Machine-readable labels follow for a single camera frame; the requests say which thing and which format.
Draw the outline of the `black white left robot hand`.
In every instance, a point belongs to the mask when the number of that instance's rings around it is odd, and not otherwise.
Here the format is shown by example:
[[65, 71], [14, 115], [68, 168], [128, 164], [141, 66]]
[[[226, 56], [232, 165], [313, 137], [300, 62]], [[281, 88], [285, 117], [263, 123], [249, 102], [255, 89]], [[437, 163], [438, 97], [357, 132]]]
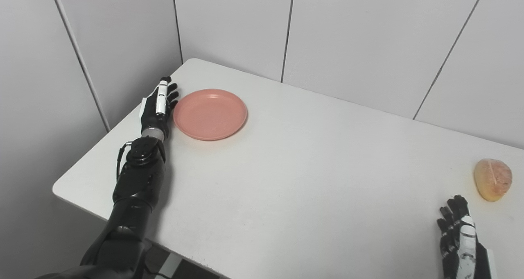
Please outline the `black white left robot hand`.
[[141, 132], [147, 129], [158, 129], [167, 139], [170, 134], [169, 122], [172, 111], [178, 103], [178, 85], [170, 76], [160, 79], [155, 90], [142, 99], [140, 106]]

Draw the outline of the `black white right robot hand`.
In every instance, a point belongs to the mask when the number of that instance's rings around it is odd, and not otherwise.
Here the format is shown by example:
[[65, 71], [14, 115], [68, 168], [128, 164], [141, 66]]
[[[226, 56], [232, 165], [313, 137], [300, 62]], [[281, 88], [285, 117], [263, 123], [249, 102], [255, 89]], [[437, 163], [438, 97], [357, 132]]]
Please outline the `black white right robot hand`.
[[495, 279], [492, 251], [479, 242], [477, 226], [462, 195], [439, 208], [439, 249], [445, 279]]

